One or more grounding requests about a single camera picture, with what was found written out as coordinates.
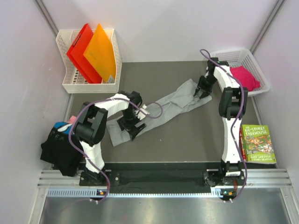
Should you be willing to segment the grey t shirt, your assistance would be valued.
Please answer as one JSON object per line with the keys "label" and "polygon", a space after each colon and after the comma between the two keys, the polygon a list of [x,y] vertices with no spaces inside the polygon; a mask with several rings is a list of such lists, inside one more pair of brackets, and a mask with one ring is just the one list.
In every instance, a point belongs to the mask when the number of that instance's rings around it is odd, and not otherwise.
{"label": "grey t shirt", "polygon": [[181,84],[175,92],[159,99],[155,104],[148,105],[146,110],[155,119],[146,117],[138,123],[138,126],[143,123],[146,124],[146,127],[138,135],[161,126],[174,117],[192,111],[212,100],[211,96],[202,99],[199,96],[194,96],[196,87],[197,84],[192,79],[189,79]]}

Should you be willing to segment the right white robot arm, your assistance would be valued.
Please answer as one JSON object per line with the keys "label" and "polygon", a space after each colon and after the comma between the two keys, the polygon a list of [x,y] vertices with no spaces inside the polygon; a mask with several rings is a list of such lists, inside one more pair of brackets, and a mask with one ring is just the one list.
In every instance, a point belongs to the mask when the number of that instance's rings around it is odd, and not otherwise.
{"label": "right white robot arm", "polygon": [[246,112],[248,89],[233,77],[228,62],[212,57],[207,60],[206,74],[200,77],[194,96],[208,97],[215,83],[222,89],[218,111],[224,125],[224,150],[218,179],[228,185],[242,175],[239,129]]}

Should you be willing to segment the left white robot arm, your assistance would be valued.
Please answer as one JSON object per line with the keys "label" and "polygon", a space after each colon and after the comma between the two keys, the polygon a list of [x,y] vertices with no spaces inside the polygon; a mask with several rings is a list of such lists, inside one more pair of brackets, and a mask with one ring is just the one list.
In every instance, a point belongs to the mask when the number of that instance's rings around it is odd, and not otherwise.
{"label": "left white robot arm", "polygon": [[118,112],[122,112],[122,117],[116,121],[116,126],[121,131],[127,131],[129,139],[135,137],[146,125],[136,126],[148,112],[145,109],[137,111],[137,107],[142,103],[140,93],[120,91],[114,96],[103,101],[90,105],[78,116],[78,121],[73,129],[85,153],[86,169],[90,173],[90,180],[101,185],[105,182],[106,174],[101,171],[105,165],[101,153],[101,140],[104,137],[107,119]]}

